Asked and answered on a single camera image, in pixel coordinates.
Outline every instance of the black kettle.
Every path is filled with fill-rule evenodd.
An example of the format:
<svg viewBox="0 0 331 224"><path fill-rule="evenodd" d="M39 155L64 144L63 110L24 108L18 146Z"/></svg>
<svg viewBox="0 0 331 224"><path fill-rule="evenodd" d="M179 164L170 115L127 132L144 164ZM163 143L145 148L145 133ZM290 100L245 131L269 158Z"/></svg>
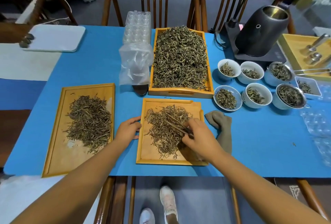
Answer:
<svg viewBox="0 0 331 224"><path fill-rule="evenodd" d="M264 6L249 18L235 39L240 53L262 57L287 28L289 14L278 6Z"/></svg>

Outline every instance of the dried tea leaves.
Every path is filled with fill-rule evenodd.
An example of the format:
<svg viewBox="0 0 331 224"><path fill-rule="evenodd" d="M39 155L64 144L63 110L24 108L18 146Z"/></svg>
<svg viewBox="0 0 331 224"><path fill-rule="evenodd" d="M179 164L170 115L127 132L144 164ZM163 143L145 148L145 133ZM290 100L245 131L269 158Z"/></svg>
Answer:
<svg viewBox="0 0 331 224"><path fill-rule="evenodd" d="M264 104L264 97L261 96L261 94L259 93L258 90L253 89L253 88L248 88L247 95L255 103L258 103L260 105Z"/></svg>
<svg viewBox="0 0 331 224"><path fill-rule="evenodd" d="M282 98L283 101L285 101L287 104L289 104L292 107L298 106L302 100L299 91L290 88L288 86L280 87L277 90L277 94L279 95L280 98Z"/></svg>
<svg viewBox="0 0 331 224"><path fill-rule="evenodd" d="M231 92L223 88L217 92L216 100L221 106L225 108L235 109L237 106L236 98L232 95Z"/></svg>
<svg viewBox="0 0 331 224"><path fill-rule="evenodd" d="M279 80L288 81L291 78L288 69L283 64L275 64L270 72Z"/></svg>
<svg viewBox="0 0 331 224"><path fill-rule="evenodd" d="M185 87L207 91L207 55L202 37L187 27L158 35L154 57L154 88Z"/></svg>
<svg viewBox="0 0 331 224"><path fill-rule="evenodd" d="M178 123L173 121L169 115L182 124L192 118L184 108L176 107L175 105L163 107L159 112L149 109L146 113L145 119L153 126L147 134L151 135L153 145L158 148L158 151L161 154L160 158L167 158L170 155L173 155L173 159L177 159L176 152L185 146L184 143L182 143L184 134L166 122L169 121L175 126L178 125Z"/></svg>
<svg viewBox="0 0 331 224"><path fill-rule="evenodd" d="M251 79L259 79L260 78L260 75L257 71L254 70L248 70L248 69L242 69L241 70L243 72L243 74L245 74L248 78L251 78Z"/></svg>
<svg viewBox="0 0 331 224"><path fill-rule="evenodd" d="M226 62L223 66L221 66L219 70L226 76L234 76L233 69L229 66L229 62Z"/></svg>
<svg viewBox="0 0 331 224"><path fill-rule="evenodd" d="M69 140L81 140L84 146L89 147L89 153L93 154L108 143L112 133L112 118L105 100L96 96L80 96L70 104L67 116L72 119L65 131Z"/></svg>
<svg viewBox="0 0 331 224"><path fill-rule="evenodd" d="M300 81L298 80L298 85L299 85L299 88L303 91L303 93L312 94L312 92L311 92L311 88L310 88L310 86L307 84L307 82L300 82Z"/></svg>

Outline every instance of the kettle opening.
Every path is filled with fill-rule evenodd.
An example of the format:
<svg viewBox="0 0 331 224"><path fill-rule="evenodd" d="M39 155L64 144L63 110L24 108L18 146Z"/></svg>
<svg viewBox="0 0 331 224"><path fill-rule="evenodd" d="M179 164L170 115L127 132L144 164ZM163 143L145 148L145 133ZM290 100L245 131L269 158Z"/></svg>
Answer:
<svg viewBox="0 0 331 224"><path fill-rule="evenodd" d="M262 11L269 17L273 18L273 19L278 19L278 20L284 20L288 18L288 13L278 7L278 6L273 6L273 5L269 5L269 6L265 6L262 8Z"/></svg>

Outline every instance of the white cable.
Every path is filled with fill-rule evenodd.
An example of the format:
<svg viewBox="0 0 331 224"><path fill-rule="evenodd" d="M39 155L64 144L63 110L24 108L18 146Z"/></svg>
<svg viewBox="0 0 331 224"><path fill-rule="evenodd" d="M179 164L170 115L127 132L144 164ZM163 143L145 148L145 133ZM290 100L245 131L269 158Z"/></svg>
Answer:
<svg viewBox="0 0 331 224"><path fill-rule="evenodd" d="M69 5L69 3L68 3L68 1L66 1L66 0L64 0L67 4L68 4L68 6L69 6L69 8L70 8L70 12L72 13L72 9L71 9L71 6ZM51 23L51 22L55 22L55 21L58 21L58 20L62 20L62 19L68 19L69 17L66 17L66 18L60 18L60 19L55 19L55 20L51 20L51 21L48 21L48 22L45 22L45 23L41 23L40 25L44 25L44 24L48 24L48 23Z"/></svg>

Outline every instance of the plastic bag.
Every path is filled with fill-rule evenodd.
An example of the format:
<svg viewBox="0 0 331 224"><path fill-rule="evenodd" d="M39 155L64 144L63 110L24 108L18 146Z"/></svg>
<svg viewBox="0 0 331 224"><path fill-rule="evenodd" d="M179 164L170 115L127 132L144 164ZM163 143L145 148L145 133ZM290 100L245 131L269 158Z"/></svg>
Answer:
<svg viewBox="0 0 331 224"><path fill-rule="evenodd" d="M154 53L150 44L130 43L119 49L122 65L119 73L120 85L145 85L150 83L149 67Z"/></svg>

